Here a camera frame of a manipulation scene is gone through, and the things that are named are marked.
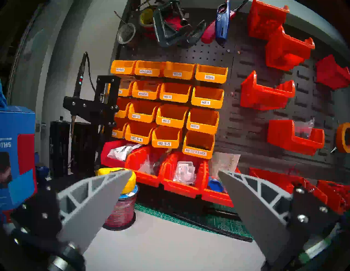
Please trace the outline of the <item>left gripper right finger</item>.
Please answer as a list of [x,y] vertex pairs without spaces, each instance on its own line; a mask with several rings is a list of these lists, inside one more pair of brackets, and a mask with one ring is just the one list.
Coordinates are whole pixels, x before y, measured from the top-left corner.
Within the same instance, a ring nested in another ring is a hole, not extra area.
[[264,266],[291,266],[308,241],[339,220],[312,185],[294,182],[288,192],[270,181],[227,170],[219,171],[219,179],[264,254]]

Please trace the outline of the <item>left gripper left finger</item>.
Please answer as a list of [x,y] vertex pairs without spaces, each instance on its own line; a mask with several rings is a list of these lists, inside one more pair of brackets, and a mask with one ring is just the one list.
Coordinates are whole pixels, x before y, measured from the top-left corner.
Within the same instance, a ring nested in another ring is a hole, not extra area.
[[117,170],[80,180],[59,193],[40,189],[11,214],[10,244],[53,250],[49,247],[71,242],[86,250],[131,176],[131,170]]

